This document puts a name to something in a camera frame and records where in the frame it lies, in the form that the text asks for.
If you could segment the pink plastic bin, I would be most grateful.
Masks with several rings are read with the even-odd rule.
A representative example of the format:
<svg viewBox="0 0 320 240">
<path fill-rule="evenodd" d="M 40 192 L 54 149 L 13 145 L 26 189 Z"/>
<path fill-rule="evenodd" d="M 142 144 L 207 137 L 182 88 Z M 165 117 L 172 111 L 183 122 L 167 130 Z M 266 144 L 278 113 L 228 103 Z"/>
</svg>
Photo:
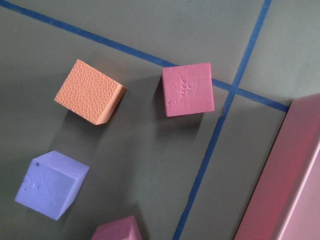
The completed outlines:
<svg viewBox="0 0 320 240">
<path fill-rule="evenodd" d="M 236 232 L 237 240 L 320 237 L 320 96 L 295 99 Z"/>
</svg>

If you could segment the purple foam block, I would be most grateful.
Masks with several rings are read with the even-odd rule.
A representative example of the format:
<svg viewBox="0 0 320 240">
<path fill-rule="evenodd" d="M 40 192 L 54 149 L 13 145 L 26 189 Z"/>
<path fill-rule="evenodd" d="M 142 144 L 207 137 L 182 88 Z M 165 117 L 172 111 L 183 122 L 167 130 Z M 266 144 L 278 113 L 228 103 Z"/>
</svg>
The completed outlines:
<svg viewBox="0 0 320 240">
<path fill-rule="evenodd" d="M 74 202 L 89 166 L 55 150 L 34 158 L 15 201 L 54 220 Z"/>
</svg>

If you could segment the magenta foam block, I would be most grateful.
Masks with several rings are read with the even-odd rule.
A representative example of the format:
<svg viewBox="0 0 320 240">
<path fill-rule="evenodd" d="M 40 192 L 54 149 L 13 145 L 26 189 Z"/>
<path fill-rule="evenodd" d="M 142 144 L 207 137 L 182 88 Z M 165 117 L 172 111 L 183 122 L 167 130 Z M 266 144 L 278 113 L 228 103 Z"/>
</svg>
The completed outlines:
<svg viewBox="0 0 320 240">
<path fill-rule="evenodd" d="M 162 85 L 165 114 L 176 117 L 215 110 L 211 64 L 164 67 Z"/>
</svg>

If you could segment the textured orange foam block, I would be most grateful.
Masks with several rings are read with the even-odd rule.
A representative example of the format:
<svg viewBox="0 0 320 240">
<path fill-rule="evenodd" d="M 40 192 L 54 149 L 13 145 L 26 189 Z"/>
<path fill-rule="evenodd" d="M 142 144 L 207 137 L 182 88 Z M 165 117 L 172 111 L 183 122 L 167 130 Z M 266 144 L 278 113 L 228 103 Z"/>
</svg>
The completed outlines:
<svg viewBox="0 0 320 240">
<path fill-rule="evenodd" d="M 126 88 L 77 59 L 54 100 L 94 125 L 108 122 Z"/>
</svg>

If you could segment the dark pink foam block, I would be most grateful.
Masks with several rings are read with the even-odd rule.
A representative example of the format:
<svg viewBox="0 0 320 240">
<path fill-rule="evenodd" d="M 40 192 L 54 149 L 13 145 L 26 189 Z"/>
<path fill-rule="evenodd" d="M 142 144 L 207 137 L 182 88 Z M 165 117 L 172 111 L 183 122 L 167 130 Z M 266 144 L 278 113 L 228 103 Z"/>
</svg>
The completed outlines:
<svg viewBox="0 0 320 240">
<path fill-rule="evenodd" d="M 142 240 L 134 215 L 100 225 L 92 240 Z"/>
</svg>

